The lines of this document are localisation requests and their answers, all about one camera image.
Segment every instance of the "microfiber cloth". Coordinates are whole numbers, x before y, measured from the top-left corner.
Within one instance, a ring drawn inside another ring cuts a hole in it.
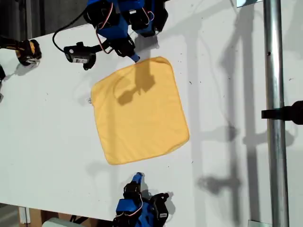
[[[102,148],[112,165],[168,154],[189,139],[173,68],[162,57],[99,81],[91,101]]]

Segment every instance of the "yellow cloth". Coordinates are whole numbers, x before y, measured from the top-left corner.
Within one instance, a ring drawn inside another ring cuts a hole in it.
[[[91,100],[104,154],[112,165],[170,153],[189,139],[174,72],[162,57],[99,81]]]

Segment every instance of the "black cable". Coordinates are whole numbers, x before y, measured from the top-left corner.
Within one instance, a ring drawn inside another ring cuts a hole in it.
[[[68,25],[66,25],[66,26],[64,26],[64,27],[62,27],[62,28],[59,28],[59,29],[54,33],[54,35],[53,35],[53,44],[55,45],[55,47],[58,48],[59,51],[61,51],[61,52],[64,53],[64,51],[56,44],[56,42],[55,42],[55,36],[58,34],[58,32],[60,32],[60,31],[62,31],[62,30],[64,30],[64,29],[66,29],[66,28],[68,28],[69,26],[71,26],[72,24],[74,24],[77,20],[80,19],[80,17],[83,16],[83,14],[84,14],[85,12],[86,12],[86,8],[85,8],[84,11],[83,11],[79,16],[77,16],[72,22],[70,22]]]

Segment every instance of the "floor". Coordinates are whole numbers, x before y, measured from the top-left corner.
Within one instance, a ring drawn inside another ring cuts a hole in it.
[[[0,226],[19,227],[18,207],[0,204]]]

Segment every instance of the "wire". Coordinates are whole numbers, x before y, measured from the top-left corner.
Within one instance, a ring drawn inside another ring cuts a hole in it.
[[[155,15],[154,15],[154,13],[153,13],[153,12],[151,12],[151,11],[148,11],[147,13],[151,13],[151,14],[152,14],[152,19],[151,19],[151,21],[153,21],[153,20],[155,19]]]
[[[131,217],[131,216],[135,215],[136,213],[138,213],[139,210],[142,209],[142,207],[143,207],[143,200],[142,200],[142,196],[141,195],[140,195],[140,199],[141,199],[141,207],[136,212],[134,212],[132,214],[126,214],[126,216],[130,216]]]
[[[57,49],[58,49],[59,51],[61,51],[61,52],[64,53],[64,51],[63,51],[63,50],[56,44],[56,42],[55,42],[55,37],[56,37],[56,35],[57,35],[60,31],[66,29],[66,28],[68,28],[69,26],[71,26],[72,24],[74,24],[77,20],[80,19],[80,17],[83,16],[83,14],[84,14],[85,12],[86,12],[86,8],[85,8],[84,11],[83,11],[79,16],[77,16],[72,22],[70,22],[68,25],[66,25],[66,26],[64,26],[64,27],[62,27],[62,28],[59,28],[59,29],[54,33],[54,35],[53,35],[53,44],[55,45],[55,47],[57,47]]]
[[[122,214],[116,215],[116,218],[117,218],[117,217],[120,217],[120,216],[122,216],[122,215],[126,215],[126,216],[131,217],[131,216],[135,215],[136,213],[138,213],[138,212],[142,209],[142,207],[143,207],[143,200],[142,200],[142,196],[141,196],[141,195],[140,195],[140,199],[141,199],[141,207],[140,207],[138,210],[136,210],[136,211],[135,211],[134,213],[132,213],[132,214],[124,214],[124,212],[123,212]]]
[[[103,24],[102,24],[102,22],[101,22],[101,23],[97,24],[97,25],[96,25],[96,28],[95,28],[95,30],[96,30],[96,36],[97,36],[97,39],[98,39],[98,41],[99,41],[99,45],[100,45],[101,49],[104,51],[104,53],[107,53],[107,54],[111,53],[111,52],[113,51],[113,49],[111,49],[109,52],[107,52],[107,51],[103,48],[97,30],[98,30],[98,29],[101,30],[101,29],[104,28],[105,24],[108,22],[108,19],[109,19],[110,15],[112,14],[113,7],[114,7],[114,4],[112,3],[112,4],[111,4],[111,7],[110,7],[110,10],[109,10],[109,13],[108,13],[108,15],[107,15],[105,21],[103,22]]]
[[[145,15],[146,15],[146,17],[148,19],[148,23],[146,24],[146,25],[148,25],[150,23],[150,18],[148,16],[147,12],[145,11],[145,9],[143,7],[142,7],[142,9],[143,9],[143,12],[145,13]]]

